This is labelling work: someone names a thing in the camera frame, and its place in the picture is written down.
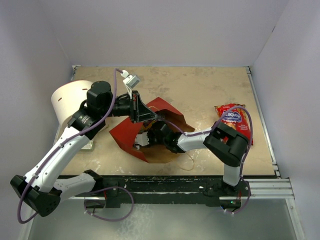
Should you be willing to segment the red paper bag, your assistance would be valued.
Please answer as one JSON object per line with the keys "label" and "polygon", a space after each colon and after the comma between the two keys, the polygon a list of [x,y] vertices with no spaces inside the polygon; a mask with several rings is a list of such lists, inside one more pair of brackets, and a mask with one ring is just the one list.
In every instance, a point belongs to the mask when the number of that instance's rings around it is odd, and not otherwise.
{"label": "red paper bag", "polygon": [[[157,97],[147,103],[146,106],[182,131],[195,131],[192,126],[186,123],[184,115],[164,99]],[[126,118],[111,129],[109,133],[120,149],[141,162],[146,162],[148,166],[154,167],[159,164],[173,162],[183,171],[193,170],[195,160],[188,153],[173,153],[162,144],[147,145],[140,147],[140,149],[135,148],[134,141],[136,136],[150,130],[155,123],[154,120],[132,123],[129,118]]]}

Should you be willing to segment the small white green box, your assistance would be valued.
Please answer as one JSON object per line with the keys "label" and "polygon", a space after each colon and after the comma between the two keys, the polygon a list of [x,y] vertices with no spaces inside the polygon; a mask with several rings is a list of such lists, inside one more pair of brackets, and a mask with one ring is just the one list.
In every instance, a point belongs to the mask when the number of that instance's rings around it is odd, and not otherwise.
{"label": "small white green box", "polygon": [[81,151],[92,151],[94,149],[94,141],[90,140],[86,145],[81,148]]}

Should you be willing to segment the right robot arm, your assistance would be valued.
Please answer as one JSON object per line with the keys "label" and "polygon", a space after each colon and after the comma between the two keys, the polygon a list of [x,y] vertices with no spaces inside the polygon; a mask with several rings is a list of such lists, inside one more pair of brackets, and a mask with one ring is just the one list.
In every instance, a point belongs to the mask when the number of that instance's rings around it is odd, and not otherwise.
{"label": "right robot arm", "polygon": [[213,130],[175,132],[166,122],[157,121],[147,131],[150,146],[163,145],[174,154],[208,149],[224,163],[222,190],[228,196],[240,190],[241,162],[250,146],[250,139],[223,122]]}

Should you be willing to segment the red cookie snack bag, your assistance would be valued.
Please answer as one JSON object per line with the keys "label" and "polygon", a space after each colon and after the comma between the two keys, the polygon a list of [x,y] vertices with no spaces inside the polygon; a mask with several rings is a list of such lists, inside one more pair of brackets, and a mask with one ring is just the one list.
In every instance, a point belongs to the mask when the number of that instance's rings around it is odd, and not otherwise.
{"label": "red cookie snack bag", "polygon": [[222,120],[221,122],[226,124],[227,126],[233,128],[234,130],[238,131],[239,133],[243,134],[248,140],[251,139],[251,125],[249,120],[249,115],[245,112],[244,108],[246,107],[245,104],[238,104],[238,103],[228,103],[224,105],[216,105],[215,112],[220,118],[224,112],[228,109],[241,106],[242,108],[235,108],[231,110]]}

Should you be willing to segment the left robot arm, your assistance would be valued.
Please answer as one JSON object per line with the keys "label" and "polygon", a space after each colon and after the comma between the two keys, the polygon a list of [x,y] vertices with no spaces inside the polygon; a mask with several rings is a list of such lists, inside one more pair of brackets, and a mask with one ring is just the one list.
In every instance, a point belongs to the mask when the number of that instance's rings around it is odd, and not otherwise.
{"label": "left robot arm", "polygon": [[70,197],[82,193],[101,194],[104,179],[93,170],[68,179],[58,177],[77,152],[106,125],[105,119],[109,116],[128,116],[132,123],[157,118],[157,114],[142,102],[138,91],[117,98],[108,82],[94,82],[86,93],[86,100],[45,157],[25,175],[15,175],[11,179],[10,185],[20,198],[19,209],[26,203],[37,214],[46,217]]}

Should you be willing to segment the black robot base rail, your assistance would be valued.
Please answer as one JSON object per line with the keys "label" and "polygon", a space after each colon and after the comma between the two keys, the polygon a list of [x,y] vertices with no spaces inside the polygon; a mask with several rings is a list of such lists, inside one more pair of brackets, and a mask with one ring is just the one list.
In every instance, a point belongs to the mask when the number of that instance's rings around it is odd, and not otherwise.
{"label": "black robot base rail", "polygon": [[251,196],[249,183],[229,186],[218,175],[104,175],[88,199],[106,200],[106,208],[121,204],[182,204],[238,209]]}

